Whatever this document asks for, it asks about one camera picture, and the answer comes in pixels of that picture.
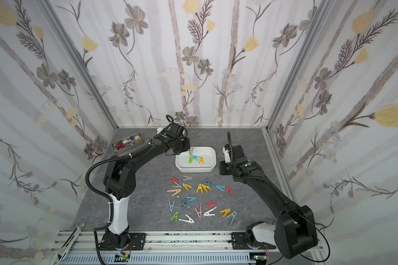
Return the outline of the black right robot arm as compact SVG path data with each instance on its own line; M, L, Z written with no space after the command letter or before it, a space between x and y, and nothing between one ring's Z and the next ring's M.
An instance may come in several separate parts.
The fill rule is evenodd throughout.
M312 210L299 206L288 198L255 161L248 161L241 145L233 145L231 135L223 148L224 160L220 162L221 175L230 175L234 181L248 185L267 205L276 218L274 225L259 221L247 226L243 233L232 233L235 250L258 250L275 246L284 258L302 256L318 245L318 234Z

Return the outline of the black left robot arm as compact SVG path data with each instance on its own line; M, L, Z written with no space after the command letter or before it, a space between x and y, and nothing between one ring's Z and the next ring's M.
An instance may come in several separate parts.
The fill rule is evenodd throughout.
M128 203L136 188L136 173L155 157L172 151L173 155L189 151L188 130L166 116L169 125L153 136L149 142L134 153L114 156L91 166L85 174L85 182L94 193L104 197L109 204L109 217L106 225L93 229L96 251L123 250L129 246ZM95 188L90 181L92 171L106 165L103 177L105 191Z

